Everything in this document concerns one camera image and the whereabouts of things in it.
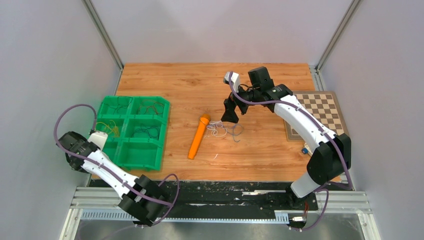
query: cable connector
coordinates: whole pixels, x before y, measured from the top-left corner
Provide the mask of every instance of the cable connector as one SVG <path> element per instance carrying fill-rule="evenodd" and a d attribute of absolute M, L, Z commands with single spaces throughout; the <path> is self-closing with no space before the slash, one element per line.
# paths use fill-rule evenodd
<path fill-rule="evenodd" d="M 306 222 L 306 217 L 304 216 L 295 216 L 293 218 L 290 219 L 293 222 Z"/>
<path fill-rule="evenodd" d="M 330 129 L 325 129 L 324 131 L 321 132 L 321 136 L 324 136 L 325 134 L 328 134 L 330 131 Z"/>

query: white wall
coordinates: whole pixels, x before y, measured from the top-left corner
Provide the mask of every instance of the white wall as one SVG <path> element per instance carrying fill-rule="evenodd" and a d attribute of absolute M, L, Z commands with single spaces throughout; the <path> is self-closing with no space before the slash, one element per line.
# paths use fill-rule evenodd
<path fill-rule="evenodd" d="M 318 63 L 351 0 L 92 0 L 125 63 Z"/>
<path fill-rule="evenodd" d="M 365 0 L 322 70 L 382 239 L 423 239 L 424 1 Z"/>
<path fill-rule="evenodd" d="M 119 71 L 80 0 L 0 1 L 0 238 L 56 240 L 75 188 L 53 127 L 70 105 L 96 108 Z M 75 109 L 60 134 L 86 134 L 93 116 Z"/>

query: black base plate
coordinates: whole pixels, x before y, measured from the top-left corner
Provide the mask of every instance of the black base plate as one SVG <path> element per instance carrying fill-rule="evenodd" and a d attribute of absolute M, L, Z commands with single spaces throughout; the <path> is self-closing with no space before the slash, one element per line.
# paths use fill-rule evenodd
<path fill-rule="evenodd" d="M 292 207 L 284 192 L 243 195 L 255 190 L 284 190 L 291 182 L 180 181 L 178 200 L 169 218 L 197 219 L 275 219 L 274 210 L 304 210 L 305 205 Z M 103 180 L 91 180 L 89 187 L 109 187 Z M 161 186 L 174 199 L 177 182 Z M 309 210 L 318 209 L 314 194 L 306 199 Z"/>

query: green sorting tray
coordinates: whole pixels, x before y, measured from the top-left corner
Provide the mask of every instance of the green sorting tray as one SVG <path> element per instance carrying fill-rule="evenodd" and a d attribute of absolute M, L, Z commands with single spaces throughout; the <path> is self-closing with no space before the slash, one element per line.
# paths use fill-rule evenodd
<path fill-rule="evenodd" d="M 96 124 L 108 133 L 103 152 L 119 167 L 159 171 L 170 109 L 160 96 L 106 96 Z"/>

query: yellow wire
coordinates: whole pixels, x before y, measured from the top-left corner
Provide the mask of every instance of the yellow wire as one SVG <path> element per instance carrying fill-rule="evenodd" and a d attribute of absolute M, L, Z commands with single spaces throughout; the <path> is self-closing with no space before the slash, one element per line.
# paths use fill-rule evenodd
<path fill-rule="evenodd" d="M 106 123 L 101 122 L 101 121 L 97 122 L 97 123 L 96 123 L 96 126 L 97 126 L 97 124 L 103 124 L 106 128 L 108 128 L 108 129 L 110 130 L 109 132 L 106 132 L 107 134 L 111 134 L 111 133 L 113 133 L 113 134 L 115 135 L 115 137 L 117 137 L 117 138 L 118 138 L 118 137 L 120 136 L 119 128 L 117 127 L 117 124 L 116 124 L 116 122 L 115 122 L 115 121 L 110 120 L 110 122 L 113 122 L 113 124 L 114 124 L 114 126 L 113 126 L 113 127 L 110 127 L 109 125 L 107 125 Z"/>

